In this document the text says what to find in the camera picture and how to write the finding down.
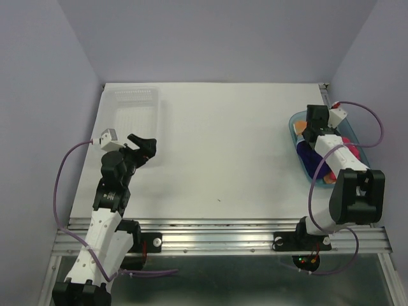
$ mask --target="red wire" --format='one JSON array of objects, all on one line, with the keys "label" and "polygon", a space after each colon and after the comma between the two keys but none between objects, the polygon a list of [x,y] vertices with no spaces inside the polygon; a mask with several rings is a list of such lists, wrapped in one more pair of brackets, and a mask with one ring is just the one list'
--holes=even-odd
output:
[{"label": "red wire", "polygon": [[335,103],[335,104],[333,104],[333,105],[331,106],[331,109],[339,108],[339,107],[340,107],[340,102],[337,102],[337,103]]},{"label": "red wire", "polygon": [[311,252],[311,254],[309,255],[309,257],[312,257],[312,256],[313,256],[313,253],[314,253],[314,248],[315,248],[315,246],[313,246],[313,248],[312,248],[312,252]]},{"label": "red wire", "polygon": [[142,256],[143,256],[144,261],[146,262],[146,260],[147,260],[147,243],[146,243],[146,240],[143,241]]},{"label": "red wire", "polygon": [[317,259],[317,257],[319,257],[319,252],[320,252],[320,246],[319,246],[319,242],[317,243],[317,253],[316,253],[316,257],[314,258],[314,260]]}]

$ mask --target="metal frame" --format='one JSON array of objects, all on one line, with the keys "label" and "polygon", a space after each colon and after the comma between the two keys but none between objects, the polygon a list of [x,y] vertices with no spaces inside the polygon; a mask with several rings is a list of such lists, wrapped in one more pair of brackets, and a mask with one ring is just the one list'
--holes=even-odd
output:
[{"label": "metal frame", "polygon": [[[325,104],[330,100],[328,84],[319,84]],[[163,234],[162,252],[153,256],[275,256],[292,255],[298,252],[275,252],[271,249],[274,231],[293,231],[298,219],[142,219],[138,220],[144,232]],[[89,218],[71,218],[68,228],[84,237]],[[360,241],[360,253],[378,254],[391,298],[395,306],[408,305],[400,278],[393,268],[391,245],[384,228],[352,226]],[[322,254],[353,254],[356,242],[348,231],[330,236],[333,249]],[[66,234],[58,231],[52,256],[41,290],[39,306],[50,305],[52,288],[57,278],[63,256],[77,256],[81,245]],[[127,256],[139,256],[128,253]]]}]

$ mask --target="transparent plastic basket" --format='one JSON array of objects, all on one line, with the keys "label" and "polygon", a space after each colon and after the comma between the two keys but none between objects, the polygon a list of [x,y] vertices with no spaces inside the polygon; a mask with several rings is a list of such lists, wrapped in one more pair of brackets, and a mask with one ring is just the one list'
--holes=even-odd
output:
[{"label": "transparent plastic basket", "polygon": [[[99,138],[105,129],[114,128],[120,142],[137,149],[127,137],[135,134],[142,138],[157,138],[159,102],[159,89],[155,87],[132,86],[105,90],[92,137]],[[99,157],[105,153],[98,146],[92,147]]]}]

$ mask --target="blue bowl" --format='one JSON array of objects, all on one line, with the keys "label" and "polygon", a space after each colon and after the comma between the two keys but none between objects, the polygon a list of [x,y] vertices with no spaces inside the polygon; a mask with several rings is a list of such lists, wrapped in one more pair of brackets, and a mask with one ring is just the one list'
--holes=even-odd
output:
[{"label": "blue bowl", "polygon": [[[299,121],[299,120],[306,121],[306,113],[307,113],[307,111],[296,113],[289,119],[289,130],[290,130],[290,133],[291,133],[291,136],[292,136],[293,145],[295,146],[295,150],[296,150],[296,142],[298,140],[298,137],[297,137],[297,135],[295,133],[295,129],[293,128],[293,124],[295,122]],[[339,124],[337,129],[338,129],[338,131],[340,132],[340,134],[342,136],[347,137],[348,139],[350,139],[351,142],[359,143],[358,139],[357,139],[356,135],[354,134],[353,129],[351,129],[351,126],[350,126],[349,122],[347,121],[347,119],[344,119],[343,122]],[[360,151],[361,162],[366,164],[368,167],[370,167],[370,165],[369,165],[369,163],[367,161],[367,157],[364,154],[364,151],[361,148],[358,148],[358,150]],[[306,168],[305,168],[305,165],[304,165],[302,159],[300,158],[299,155],[298,155],[298,157],[299,157],[300,164],[301,164],[301,166],[303,168],[303,172],[305,172],[305,175],[306,175],[307,179],[311,183],[312,179],[309,176],[309,174],[307,174],[307,171],[306,171]],[[322,187],[322,188],[333,188],[334,185],[335,184],[326,184],[323,179],[316,181],[316,186],[319,186],[319,187]]]}]

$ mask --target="white wall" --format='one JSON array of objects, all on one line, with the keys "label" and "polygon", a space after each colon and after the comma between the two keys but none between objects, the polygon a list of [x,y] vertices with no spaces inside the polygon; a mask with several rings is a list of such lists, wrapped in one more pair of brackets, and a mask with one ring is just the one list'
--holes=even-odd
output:
[{"label": "white wall", "polygon": [[[90,137],[99,94],[99,80],[56,0],[1,1],[0,305],[37,303],[55,238],[55,175],[65,152]],[[84,153],[65,168],[64,220]]]},{"label": "white wall", "polygon": [[[379,0],[337,70],[331,98],[363,103],[384,122],[382,145],[366,150],[374,169],[386,174],[382,222],[394,253],[392,258],[408,292],[408,1]],[[361,143],[378,137],[367,113],[349,108]]]},{"label": "white wall", "polygon": [[329,81],[375,0],[59,0],[103,81]]}]

